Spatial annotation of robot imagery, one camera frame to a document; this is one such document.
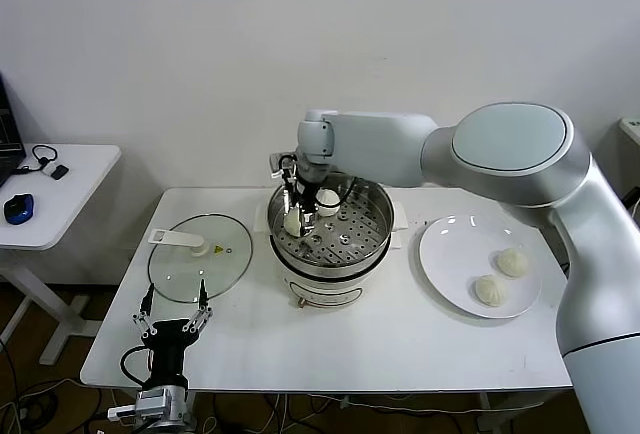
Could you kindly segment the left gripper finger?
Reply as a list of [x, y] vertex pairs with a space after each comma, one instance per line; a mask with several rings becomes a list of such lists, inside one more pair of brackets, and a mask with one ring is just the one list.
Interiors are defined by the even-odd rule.
[[205, 280], [202, 279], [200, 281], [198, 294], [198, 309], [196, 313], [188, 319], [182, 330], [191, 334], [200, 333], [212, 315], [213, 310], [209, 305], [209, 295], [206, 290]]
[[155, 328], [150, 319], [154, 291], [155, 286], [151, 283], [141, 300], [139, 311], [132, 315], [132, 320], [140, 330], [142, 338], [148, 338], [150, 335], [155, 334]]

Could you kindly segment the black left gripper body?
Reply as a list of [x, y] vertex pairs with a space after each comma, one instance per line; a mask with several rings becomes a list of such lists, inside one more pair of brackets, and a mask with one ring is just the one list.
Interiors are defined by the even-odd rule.
[[188, 380], [183, 375], [185, 351], [198, 340], [199, 333], [195, 328], [184, 329], [187, 324], [187, 319], [153, 324], [155, 333], [143, 340], [152, 353], [150, 376], [143, 382], [143, 389], [166, 385], [188, 388]]

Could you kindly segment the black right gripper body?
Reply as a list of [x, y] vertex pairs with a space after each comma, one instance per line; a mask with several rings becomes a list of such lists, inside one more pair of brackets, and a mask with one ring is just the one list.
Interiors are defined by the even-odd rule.
[[303, 212], [317, 211], [317, 194], [320, 190], [318, 183], [310, 182], [302, 177], [296, 179], [296, 193], [299, 207]]

